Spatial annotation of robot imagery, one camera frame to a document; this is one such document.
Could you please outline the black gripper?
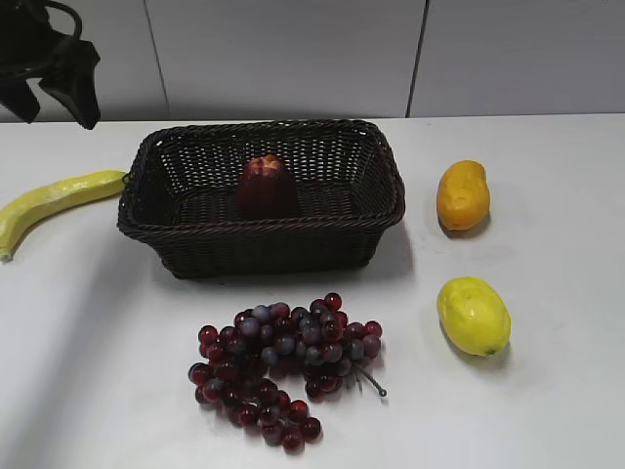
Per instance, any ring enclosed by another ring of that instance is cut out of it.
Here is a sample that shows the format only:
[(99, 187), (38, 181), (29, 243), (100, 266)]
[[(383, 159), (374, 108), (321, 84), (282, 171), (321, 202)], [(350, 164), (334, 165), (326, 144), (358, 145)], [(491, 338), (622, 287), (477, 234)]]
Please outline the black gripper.
[[(67, 14), (70, 34), (53, 29), (49, 10)], [(39, 87), (87, 130), (101, 119), (95, 69), (101, 58), (92, 42), (80, 40), (83, 21), (59, 1), (1, 2), (1, 105), (32, 123), (40, 104), (27, 78), (42, 76)]]

